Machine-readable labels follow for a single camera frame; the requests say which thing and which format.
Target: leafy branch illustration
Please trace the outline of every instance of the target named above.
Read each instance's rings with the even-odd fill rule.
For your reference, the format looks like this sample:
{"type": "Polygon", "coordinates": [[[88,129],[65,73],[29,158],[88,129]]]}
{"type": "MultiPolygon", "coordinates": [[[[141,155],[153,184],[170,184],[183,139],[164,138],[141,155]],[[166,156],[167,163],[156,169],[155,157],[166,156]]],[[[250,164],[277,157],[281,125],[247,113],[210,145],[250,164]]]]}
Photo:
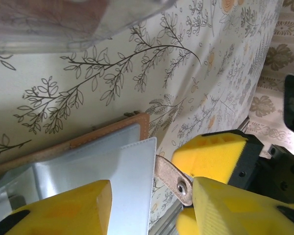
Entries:
{"type": "Polygon", "coordinates": [[[242,95],[241,95],[240,100],[239,100],[240,105],[243,105],[243,102],[245,101],[245,98],[247,96],[247,92],[249,91],[250,87],[251,87],[251,81],[249,79],[247,81],[247,83],[245,84],[245,87],[244,87],[244,89],[242,91],[242,95]]]}
{"type": "Polygon", "coordinates": [[[162,211],[164,211],[167,208],[168,204],[172,202],[173,197],[174,197],[174,194],[170,190],[167,189],[165,197],[162,201],[164,203],[161,206],[162,211]]]}
{"type": "Polygon", "coordinates": [[[262,33],[262,28],[266,28],[268,25],[272,24],[275,21],[276,15],[278,16],[278,13],[276,12],[268,12],[264,15],[261,23],[259,24],[258,33],[262,33]]]}
{"type": "Polygon", "coordinates": [[[10,145],[10,138],[6,135],[3,134],[0,140],[0,155],[5,152],[8,151],[10,149],[13,148],[21,148],[24,144],[30,142],[31,140],[19,143],[19,144],[15,144],[15,145],[10,145]]]}
{"type": "MultiPolygon", "coordinates": [[[[188,37],[190,37],[192,34],[198,36],[200,29],[202,27],[210,27],[212,28],[212,33],[214,36],[214,31],[213,31],[213,25],[212,23],[209,24],[209,16],[208,16],[208,11],[206,9],[203,9],[203,1],[197,2],[197,0],[192,0],[193,4],[189,5],[189,9],[191,11],[191,17],[187,16],[186,18],[186,25],[188,25],[189,29],[186,31],[188,34],[188,37]]],[[[215,12],[215,7],[216,7],[216,1],[213,0],[210,6],[210,13],[211,13],[211,22],[213,19],[213,15],[215,12]]]]}
{"type": "Polygon", "coordinates": [[[149,131],[152,131],[150,136],[154,136],[160,128],[166,130],[183,111],[183,102],[185,99],[173,105],[174,96],[164,94],[163,97],[163,99],[153,99],[149,102],[151,106],[145,111],[150,115],[158,115],[157,118],[149,123],[149,131]]]}
{"type": "Polygon", "coordinates": [[[207,56],[207,60],[204,61],[204,65],[207,66],[207,70],[204,76],[204,80],[206,79],[206,77],[209,75],[209,72],[211,71],[211,69],[213,68],[213,62],[215,59],[215,53],[214,53],[214,47],[211,46],[211,44],[209,44],[209,55],[207,56]]]}
{"type": "Polygon", "coordinates": [[[214,98],[211,97],[211,103],[212,103],[212,107],[209,109],[206,109],[205,107],[201,108],[201,114],[195,114],[193,116],[193,121],[191,123],[184,123],[182,124],[181,128],[179,129],[178,133],[177,133],[177,137],[178,138],[185,138],[188,137],[197,127],[197,131],[199,131],[203,125],[203,122],[206,118],[208,118],[211,114],[212,111],[215,109],[215,106],[218,104],[218,102],[220,101],[223,93],[225,90],[223,90],[222,94],[220,95],[219,98],[214,98]]]}
{"type": "Polygon", "coordinates": [[[244,66],[244,62],[241,62],[241,60],[235,56],[231,63],[230,70],[226,76],[226,79],[230,80],[230,85],[232,85],[235,78],[238,78],[239,75],[242,76],[244,72],[244,66]]]}
{"type": "Polygon", "coordinates": [[[225,52],[225,54],[224,54],[224,56],[223,56],[223,59],[222,59],[222,62],[221,62],[221,66],[220,66],[220,68],[219,68],[219,71],[218,71],[217,75],[222,75],[222,74],[223,74],[223,72],[224,72],[224,70],[225,70],[225,67],[226,67],[226,65],[227,65],[227,63],[228,63],[228,61],[229,61],[229,59],[230,59],[230,58],[232,57],[232,55],[233,55],[233,51],[234,51],[234,44],[232,44],[232,45],[230,46],[230,48],[226,50],[226,52],[225,52]]]}
{"type": "Polygon", "coordinates": [[[226,111],[227,111],[227,109],[229,109],[232,113],[234,113],[234,111],[224,101],[220,100],[220,103],[225,106],[226,111]]]}
{"type": "Polygon", "coordinates": [[[257,21],[257,12],[255,10],[251,11],[250,7],[242,7],[241,12],[241,27],[245,27],[245,37],[248,35],[254,36],[257,32],[258,24],[257,21]]]}
{"type": "Polygon", "coordinates": [[[152,183],[152,197],[155,195],[156,191],[158,191],[159,189],[161,189],[164,184],[162,184],[161,186],[158,185],[159,179],[158,178],[153,178],[153,183],[152,183]]]}
{"type": "Polygon", "coordinates": [[[157,213],[157,215],[155,216],[152,216],[150,219],[149,219],[149,227],[153,224],[155,224],[156,222],[158,222],[158,220],[160,219],[160,213],[157,213]]]}
{"type": "Polygon", "coordinates": [[[160,22],[162,29],[157,37],[150,37],[145,22],[132,27],[129,41],[134,40],[136,48],[128,56],[118,52],[119,59],[116,61],[110,60],[108,48],[100,51],[96,46],[85,51],[80,58],[77,58],[76,53],[61,56],[61,59],[68,62],[68,66],[64,70],[74,72],[75,78],[80,82],[74,87],[60,92],[57,82],[53,81],[52,76],[49,79],[41,79],[42,85],[25,90],[24,99],[29,104],[18,107],[21,114],[14,116],[18,122],[22,122],[23,126],[29,128],[29,132],[34,134],[42,129],[45,129],[45,133],[57,133],[63,129],[63,119],[70,116],[72,108],[78,109],[83,104],[84,97],[80,89],[83,84],[91,83],[94,92],[98,87],[98,79],[104,80],[108,87],[101,95],[100,100],[105,101],[107,106],[111,101],[121,96],[125,75],[133,73],[132,60],[134,57],[136,60],[139,55],[142,58],[142,72],[133,76],[133,80],[136,81],[134,89],[144,92],[150,69],[154,69],[170,53],[178,50],[178,56],[172,58],[170,66],[165,69],[164,87],[166,87],[176,68],[185,65],[191,55],[200,63],[198,56],[183,46],[185,30],[182,24],[177,30],[177,22],[177,15],[162,13],[160,22]],[[171,43],[162,45],[160,41],[162,38],[170,38],[171,43]]]}
{"type": "Polygon", "coordinates": [[[236,105],[238,104],[240,98],[241,98],[240,93],[237,93],[236,95],[234,95],[234,94],[232,94],[232,91],[230,91],[227,94],[225,100],[222,101],[221,103],[223,105],[225,105],[227,108],[229,108],[234,113],[234,110],[235,110],[236,105]]]}
{"type": "Polygon", "coordinates": [[[57,11],[46,8],[36,8],[41,11],[39,14],[44,17],[37,18],[37,15],[33,14],[28,10],[24,4],[18,4],[13,1],[3,0],[1,3],[2,8],[5,10],[5,15],[0,17],[0,21],[4,24],[11,25],[13,27],[20,27],[22,30],[26,30],[28,34],[38,35],[40,30],[44,26],[53,26],[58,29],[64,36],[68,38],[86,38],[90,33],[93,33],[91,29],[96,28],[98,19],[96,16],[92,16],[92,23],[87,25],[84,24],[64,21],[61,14],[57,11]]]}
{"type": "Polygon", "coordinates": [[[106,70],[114,67],[114,78],[112,78],[112,73],[108,78],[106,78],[106,83],[111,86],[111,89],[106,91],[101,97],[101,100],[108,100],[106,102],[106,105],[108,105],[111,100],[115,99],[116,95],[120,96],[119,91],[121,91],[123,87],[124,73],[133,72],[132,58],[134,56],[142,55],[142,72],[139,75],[133,77],[133,80],[136,81],[134,89],[139,92],[144,92],[147,85],[147,74],[149,73],[150,69],[154,69],[159,64],[159,62],[165,61],[166,57],[174,50],[179,50],[178,57],[176,59],[171,59],[169,68],[165,69],[166,76],[164,87],[167,87],[168,80],[174,76],[174,71],[176,68],[181,65],[185,65],[187,59],[189,59],[191,55],[193,55],[200,63],[198,56],[183,46],[182,41],[185,30],[183,29],[183,25],[180,23],[179,32],[177,32],[177,21],[177,15],[163,12],[160,22],[162,29],[159,31],[157,37],[150,37],[146,29],[146,22],[142,22],[134,27],[131,27],[129,41],[134,41],[136,43],[135,50],[131,55],[125,56],[118,52],[120,60],[115,63],[111,63],[108,56],[108,48],[101,51],[98,58],[96,59],[94,58],[94,55],[97,53],[97,49],[94,47],[93,56],[89,57],[88,52],[86,51],[82,58],[83,61],[75,60],[76,56],[73,56],[73,58],[72,56],[61,57],[62,59],[67,59],[70,64],[74,64],[66,67],[65,70],[74,70],[76,72],[76,78],[78,79],[81,75],[81,67],[86,66],[87,73],[85,79],[96,80],[96,86],[93,86],[94,91],[97,87],[97,75],[99,74],[99,77],[102,77],[104,76],[104,72],[106,70]],[[162,38],[170,38],[171,43],[163,45],[160,41],[162,38]]]}
{"type": "Polygon", "coordinates": [[[240,21],[240,17],[236,16],[237,10],[238,10],[238,7],[234,6],[230,14],[223,14],[221,19],[219,20],[219,23],[223,25],[223,29],[222,28],[220,29],[220,33],[222,30],[222,31],[225,31],[226,34],[228,34],[229,32],[231,32],[233,27],[236,27],[236,25],[240,21]]]}
{"type": "Polygon", "coordinates": [[[231,127],[233,124],[234,120],[233,117],[235,116],[233,110],[229,108],[227,105],[225,105],[225,102],[220,103],[220,108],[217,111],[217,117],[216,120],[218,122],[218,128],[220,126],[225,127],[225,125],[231,127]]]}
{"type": "Polygon", "coordinates": [[[83,93],[78,89],[79,85],[69,89],[66,92],[58,92],[57,82],[42,78],[41,86],[34,86],[25,90],[23,99],[29,101],[29,105],[23,105],[17,109],[22,114],[13,115],[18,122],[29,128],[29,132],[37,134],[41,131],[41,125],[45,123],[45,133],[56,133],[63,129],[62,118],[67,119],[71,114],[71,109],[78,109],[84,102],[83,93]]]}
{"type": "Polygon", "coordinates": [[[11,65],[9,62],[6,60],[10,59],[13,55],[0,55],[0,63],[5,66],[7,69],[16,71],[16,68],[11,65]]]}
{"type": "Polygon", "coordinates": [[[248,74],[251,76],[256,76],[261,72],[262,65],[266,59],[267,51],[270,46],[270,37],[269,35],[264,35],[259,47],[257,48],[256,55],[253,58],[253,61],[250,65],[248,74]]]}

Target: floral wallpaper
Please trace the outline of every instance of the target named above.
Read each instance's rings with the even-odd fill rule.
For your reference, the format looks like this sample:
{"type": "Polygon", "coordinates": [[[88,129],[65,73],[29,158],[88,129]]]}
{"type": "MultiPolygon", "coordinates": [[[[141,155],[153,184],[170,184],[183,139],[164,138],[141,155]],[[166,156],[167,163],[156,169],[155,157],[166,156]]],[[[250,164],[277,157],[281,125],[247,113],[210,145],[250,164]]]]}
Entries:
{"type": "MultiPolygon", "coordinates": [[[[238,127],[281,5],[180,0],[81,53],[0,55],[0,163],[134,110],[150,114],[149,134],[168,159],[198,134],[238,127]]],[[[275,47],[271,61],[284,51],[275,47]]],[[[267,103],[253,107],[264,115],[267,103]]],[[[150,226],[176,200],[158,179],[153,186],[150,226]]]]}
{"type": "Polygon", "coordinates": [[[294,154],[294,133],[283,121],[284,81],[289,73],[294,74],[294,0],[283,2],[249,111],[247,131],[265,145],[263,157],[270,157],[267,150],[271,144],[294,154]]]}

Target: clear plastic film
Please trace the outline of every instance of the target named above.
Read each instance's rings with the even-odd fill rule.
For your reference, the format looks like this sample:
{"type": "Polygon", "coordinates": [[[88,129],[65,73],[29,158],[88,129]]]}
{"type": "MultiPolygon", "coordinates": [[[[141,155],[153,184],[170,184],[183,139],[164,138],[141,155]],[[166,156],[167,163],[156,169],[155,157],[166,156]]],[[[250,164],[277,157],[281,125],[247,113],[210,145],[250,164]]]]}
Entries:
{"type": "Polygon", "coordinates": [[[83,51],[174,0],[0,0],[0,54],[83,51]]]}

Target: patterned fabric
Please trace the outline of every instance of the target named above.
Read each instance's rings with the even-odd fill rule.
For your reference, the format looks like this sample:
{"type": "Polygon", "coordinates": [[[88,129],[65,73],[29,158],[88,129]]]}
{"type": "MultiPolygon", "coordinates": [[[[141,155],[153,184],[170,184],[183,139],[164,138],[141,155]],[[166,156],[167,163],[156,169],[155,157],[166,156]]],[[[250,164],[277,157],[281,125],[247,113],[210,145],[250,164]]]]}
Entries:
{"type": "MultiPolygon", "coordinates": [[[[238,127],[281,5],[181,0],[82,53],[0,56],[0,163],[134,110],[151,115],[150,136],[168,159],[198,134],[238,127]]],[[[276,59],[284,51],[273,51],[275,68],[286,64],[276,59]]],[[[273,112],[267,98],[253,105],[260,115],[273,112]]],[[[155,179],[150,226],[174,201],[155,179]]]]}
{"type": "Polygon", "coordinates": [[[283,2],[249,112],[247,132],[265,145],[263,157],[270,157],[267,150],[271,144],[284,146],[294,154],[294,133],[283,121],[284,81],[288,73],[294,74],[294,0],[283,2]]]}

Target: brown leather wallet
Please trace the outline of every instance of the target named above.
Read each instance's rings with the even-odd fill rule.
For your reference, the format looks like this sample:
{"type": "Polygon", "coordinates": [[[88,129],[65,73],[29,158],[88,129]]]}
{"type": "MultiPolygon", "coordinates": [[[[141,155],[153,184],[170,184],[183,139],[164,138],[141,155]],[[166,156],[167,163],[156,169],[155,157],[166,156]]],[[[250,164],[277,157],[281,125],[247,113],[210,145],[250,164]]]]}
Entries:
{"type": "Polygon", "coordinates": [[[77,137],[70,141],[66,141],[64,143],[57,144],[53,147],[11,160],[6,163],[0,164],[0,175],[4,174],[8,170],[19,167],[24,164],[45,161],[54,157],[56,154],[64,152],[69,149],[73,149],[98,139],[99,137],[105,136],[114,131],[120,130],[126,126],[132,125],[134,123],[140,124],[141,126],[141,135],[140,140],[145,140],[148,138],[148,127],[149,127],[149,114],[141,113],[134,115],[132,117],[128,117],[124,120],[118,121],[116,123],[110,124],[108,126],[102,127],[98,130],[85,134],[83,136],[77,137]]]}

